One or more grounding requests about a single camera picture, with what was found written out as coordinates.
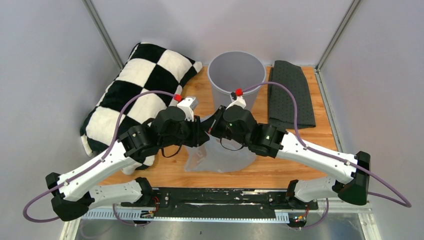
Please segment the blue translucent trash bag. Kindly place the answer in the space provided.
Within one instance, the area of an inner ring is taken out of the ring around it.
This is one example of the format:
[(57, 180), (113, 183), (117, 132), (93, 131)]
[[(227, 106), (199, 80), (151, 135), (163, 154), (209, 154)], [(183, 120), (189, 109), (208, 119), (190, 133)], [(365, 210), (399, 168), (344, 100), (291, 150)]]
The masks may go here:
[(257, 156), (234, 140), (210, 136), (199, 147), (185, 147), (188, 159), (186, 172), (229, 173), (247, 168)]

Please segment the grey plastic trash bin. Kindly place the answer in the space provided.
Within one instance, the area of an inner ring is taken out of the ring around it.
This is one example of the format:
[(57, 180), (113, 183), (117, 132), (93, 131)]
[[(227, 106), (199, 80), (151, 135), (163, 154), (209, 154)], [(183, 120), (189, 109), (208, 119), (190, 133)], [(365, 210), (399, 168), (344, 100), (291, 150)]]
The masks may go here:
[(251, 110), (259, 93), (260, 83), (267, 77), (262, 62), (254, 55), (243, 51), (228, 51), (216, 56), (207, 68), (212, 89), (214, 109), (227, 107), (231, 93), (242, 89), (246, 109)]

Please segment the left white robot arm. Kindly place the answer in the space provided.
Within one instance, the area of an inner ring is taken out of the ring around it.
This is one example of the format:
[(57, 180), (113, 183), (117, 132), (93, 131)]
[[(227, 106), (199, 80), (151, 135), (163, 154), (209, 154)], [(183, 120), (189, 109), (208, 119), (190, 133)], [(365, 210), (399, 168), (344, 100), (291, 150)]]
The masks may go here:
[(199, 147), (210, 139), (209, 128), (197, 115), (187, 120), (185, 112), (176, 106), (161, 110), (155, 118), (130, 127), (107, 150), (84, 165), (68, 173), (48, 174), (45, 179), (53, 191), (53, 211), (67, 222), (101, 206), (120, 203), (149, 206), (155, 193), (145, 177), (115, 185), (98, 183), (124, 167), (142, 163), (163, 148)]

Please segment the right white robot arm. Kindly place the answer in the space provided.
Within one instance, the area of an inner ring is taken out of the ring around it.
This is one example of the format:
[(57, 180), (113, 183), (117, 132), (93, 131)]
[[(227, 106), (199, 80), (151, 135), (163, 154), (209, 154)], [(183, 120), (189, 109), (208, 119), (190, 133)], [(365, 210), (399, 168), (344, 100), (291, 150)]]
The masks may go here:
[(313, 180), (292, 180), (285, 195), (286, 204), (298, 209), (315, 199), (338, 197), (352, 205), (368, 201), (371, 156), (337, 152), (314, 143), (301, 142), (296, 135), (269, 123), (258, 123), (249, 110), (234, 105), (220, 106), (201, 122), (208, 134), (233, 140), (257, 156), (295, 161), (327, 176)]

